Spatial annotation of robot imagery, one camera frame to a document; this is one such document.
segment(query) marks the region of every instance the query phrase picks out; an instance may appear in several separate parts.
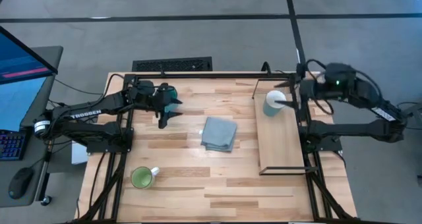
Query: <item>teal cup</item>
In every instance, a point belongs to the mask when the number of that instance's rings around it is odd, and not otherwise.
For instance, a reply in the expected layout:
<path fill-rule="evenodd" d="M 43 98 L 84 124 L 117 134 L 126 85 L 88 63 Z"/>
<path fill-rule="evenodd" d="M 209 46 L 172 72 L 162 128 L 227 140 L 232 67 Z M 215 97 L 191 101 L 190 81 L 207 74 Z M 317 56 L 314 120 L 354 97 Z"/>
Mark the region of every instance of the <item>teal cup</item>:
<path fill-rule="evenodd" d="M 284 108 L 285 105 L 276 103 L 276 101 L 285 101 L 286 96 L 283 92 L 272 90 L 271 92 L 268 92 L 265 100 L 264 105 L 262 106 L 262 110 L 264 111 L 264 114 L 268 117 L 274 117 L 277 115 L 277 113 Z"/>
<path fill-rule="evenodd" d="M 176 89 L 170 90 L 169 93 L 170 93 L 172 98 L 177 99 Z M 177 106 L 178 106 L 177 104 L 171 103 L 171 104 L 167 105 L 166 107 L 164 107 L 164 112 L 173 111 L 177 108 Z"/>

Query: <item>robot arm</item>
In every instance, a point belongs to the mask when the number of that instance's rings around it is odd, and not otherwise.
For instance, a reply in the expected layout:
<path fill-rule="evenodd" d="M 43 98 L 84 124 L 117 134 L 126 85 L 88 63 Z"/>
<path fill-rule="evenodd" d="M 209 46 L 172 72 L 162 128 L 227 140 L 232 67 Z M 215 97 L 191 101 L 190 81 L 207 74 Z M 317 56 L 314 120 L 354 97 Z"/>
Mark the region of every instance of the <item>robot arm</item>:
<path fill-rule="evenodd" d="M 172 103 L 182 103 L 172 96 L 174 90 L 166 83 L 154 86 L 151 81 L 145 80 L 97 101 L 56 107 L 36 119 L 35 135 L 43 140 L 64 135 L 87 146 L 88 152 L 123 152 L 128 149 L 126 144 L 131 142 L 133 132 L 130 128 L 121 128 L 117 122 L 91 125 L 84 123 L 84 119 L 102 113 L 121 115 L 130 109 L 140 109 L 154 111 L 157 117 L 160 116 L 159 128 L 164 128 L 168 119 L 181 115 L 166 109 Z"/>
<path fill-rule="evenodd" d="M 369 109 L 380 119 L 364 125 L 328 125 L 321 121 L 308 121 L 308 126 L 301 128 L 302 134 L 316 140 L 322 140 L 327 136 L 371 136 L 383 142 L 403 140 L 407 116 L 382 98 L 378 86 L 366 74 L 363 75 L 372 83 L 358 78 L 357 73 L 363 74 L 349 65 L 330 63 L 326 66 L 326 70 L 318 76 L 324 76 L 324 82 L 300 81 L 301 100 L 334 99 L 343 101 L 357 108 Z"/>

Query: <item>rgb keyboard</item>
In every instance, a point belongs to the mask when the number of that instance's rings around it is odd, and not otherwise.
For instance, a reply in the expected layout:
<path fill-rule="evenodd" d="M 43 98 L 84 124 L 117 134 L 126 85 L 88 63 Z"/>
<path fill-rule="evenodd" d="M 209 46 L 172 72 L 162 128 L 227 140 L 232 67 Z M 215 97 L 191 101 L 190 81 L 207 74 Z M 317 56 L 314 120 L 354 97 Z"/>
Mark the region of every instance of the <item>rgb keyboard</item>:
<path fill-rule="evenodd" d="M 25 130 L 10 132 L 0 130 L 0 161 L 16 161 L 24 157 L 29 133 Z"/>

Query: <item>concrete floor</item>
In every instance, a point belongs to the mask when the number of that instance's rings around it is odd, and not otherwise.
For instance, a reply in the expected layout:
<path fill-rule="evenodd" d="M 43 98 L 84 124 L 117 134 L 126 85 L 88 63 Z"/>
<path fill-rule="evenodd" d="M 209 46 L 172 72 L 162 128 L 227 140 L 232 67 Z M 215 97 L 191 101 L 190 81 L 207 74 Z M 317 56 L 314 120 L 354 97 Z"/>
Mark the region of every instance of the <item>concrete floor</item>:
<path fill-rule="evenodd" d="M 298 14 L 420 13 L 419 0 L 293 0 Z M 3 0 L 0 18 L 288 13 L 286 0 Z M 392 103 L 422 98 L 422 19 L 299 20 L 305 55 L 349 63 L 367 72 Z M 212 56 L 214 70 L 294 70 L 289 20 L 2 24 L 29 46 L 62 45 L 58 79 L 102 92 L 106 75 L 140 59 Z M 95 97 L 55 84 L 51 99 L 80 103 Z M 334 104 L 336 123 L 374 119 Z M 357 213 L 373 221 L 421 223 L 422 134 L 407 130 L 395 144 L 342 138 Z M 51 176 L 47 207 L 0 209 L 0 223 L 57 223 L 73 218 L 83 169 Z"/>

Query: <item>mug handle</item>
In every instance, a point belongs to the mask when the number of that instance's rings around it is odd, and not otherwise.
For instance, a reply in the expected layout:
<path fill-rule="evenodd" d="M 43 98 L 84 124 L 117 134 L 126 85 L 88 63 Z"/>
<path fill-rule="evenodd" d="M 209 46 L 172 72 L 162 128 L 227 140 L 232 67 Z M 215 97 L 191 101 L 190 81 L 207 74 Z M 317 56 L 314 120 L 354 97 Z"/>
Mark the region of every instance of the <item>mug handle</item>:
<path fill-rule="evenodd" d="M 158 167 L 154 167 L 154 168 L 151 169 L 151 173 L 154 176 L 158 175 L 159 172 L 160 172 L 160 168 L 158 168 Z"/>

